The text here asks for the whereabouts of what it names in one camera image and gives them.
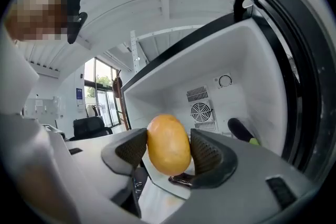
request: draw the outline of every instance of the green foliage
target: green foliage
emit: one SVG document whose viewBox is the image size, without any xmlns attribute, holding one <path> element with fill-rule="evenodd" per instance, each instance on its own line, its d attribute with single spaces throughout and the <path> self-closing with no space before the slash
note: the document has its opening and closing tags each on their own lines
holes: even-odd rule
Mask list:
<svg viewBox="0 0 336 224">
<path fill-rule="evenodd" d="M 103 86 L 112 86 L 112 81 L 108 76 L 100 77 L 97 75 L 96 77 L 96 83 L 103 84 Z M 87 91 L 87 96 L 86 97 L 95 97 L 95 89 L 94 88 L 89 88 Z"/>
</svg>

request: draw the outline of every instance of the yellow fruit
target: yellow fruit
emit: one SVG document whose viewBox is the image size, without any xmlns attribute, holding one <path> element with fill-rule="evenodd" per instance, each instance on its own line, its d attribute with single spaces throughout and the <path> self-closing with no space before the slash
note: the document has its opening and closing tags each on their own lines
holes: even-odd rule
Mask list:
<svg viewBox="0 0 336 224">
<path fill-rule="evenodd" d="M 183 173 L 191 161 L 188 135 L 180 121 L 172 115 L 155 117 L 147 127 L 148 154 L 162 174 Z"/>
</svg>

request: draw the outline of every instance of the circular vent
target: circular vent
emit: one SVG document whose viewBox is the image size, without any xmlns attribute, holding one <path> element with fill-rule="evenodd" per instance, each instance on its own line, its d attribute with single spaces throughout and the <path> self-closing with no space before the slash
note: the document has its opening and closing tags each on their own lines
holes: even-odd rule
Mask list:
<svg viewBox="0 0 336 224">
<path fill-rule="evenodd" d="M 210 115 L 211 109 L 204 103 L 196 103 L 191 108 L 191 116 L 197 121 L 207 121 Z"/>
</svg>

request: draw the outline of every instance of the person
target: person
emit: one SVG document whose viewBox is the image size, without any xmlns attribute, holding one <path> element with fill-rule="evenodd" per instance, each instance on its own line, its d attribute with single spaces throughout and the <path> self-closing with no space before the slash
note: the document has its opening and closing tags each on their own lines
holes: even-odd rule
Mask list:
<svg viewBox="0 0 336 224">
<path fill-rule="evenodd" d="M 0 29 L 0 158 L 23 200 L 48 222 L 80 221 L 58 175 L 48 134 L 38 125 L 28 128 L 32 121 L 19 115 L 39 76 L 15 42 L 58 39 L 71 31 L 79 10 L 80 0 L 14 0 Z M 25 122 L 26 129 L 15 122 Z"/>
</svg>

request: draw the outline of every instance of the blue sign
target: blue sign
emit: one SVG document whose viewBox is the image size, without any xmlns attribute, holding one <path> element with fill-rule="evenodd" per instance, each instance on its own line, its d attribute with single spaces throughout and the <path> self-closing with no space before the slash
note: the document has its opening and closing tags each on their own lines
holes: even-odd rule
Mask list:
<svg viewBox="0 0 336 224">
<path fill-rule="evenodd" d="M 83 92 L 81 88 L 76 88 L 76 99 L 82 100 L 83 99 Z"/>
</svg>

